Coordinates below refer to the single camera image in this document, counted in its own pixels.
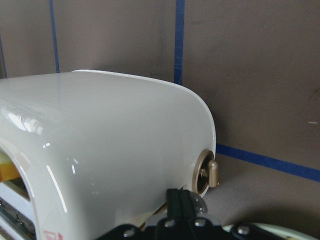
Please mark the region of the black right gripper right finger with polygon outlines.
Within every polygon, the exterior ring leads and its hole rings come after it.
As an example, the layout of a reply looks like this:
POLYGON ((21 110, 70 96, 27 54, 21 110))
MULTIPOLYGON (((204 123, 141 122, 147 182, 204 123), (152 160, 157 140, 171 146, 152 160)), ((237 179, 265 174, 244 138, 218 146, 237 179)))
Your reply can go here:
POLYGON ((199 199, 188 190, 179 190, 179 234, 182 240, 209 240, 212 237, 213 223, 209 215, 202 206, 194 206, 194 201, 199 199))

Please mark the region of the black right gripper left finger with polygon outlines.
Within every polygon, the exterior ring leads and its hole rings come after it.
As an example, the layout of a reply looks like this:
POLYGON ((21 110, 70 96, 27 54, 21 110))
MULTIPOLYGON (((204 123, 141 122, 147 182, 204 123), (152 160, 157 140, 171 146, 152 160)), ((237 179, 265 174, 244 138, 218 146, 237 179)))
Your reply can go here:
POLYGON ((181 220, 181 205, 178 189, 166 191, 167 214, 156 225, 155 240, 175 240, 181 220))

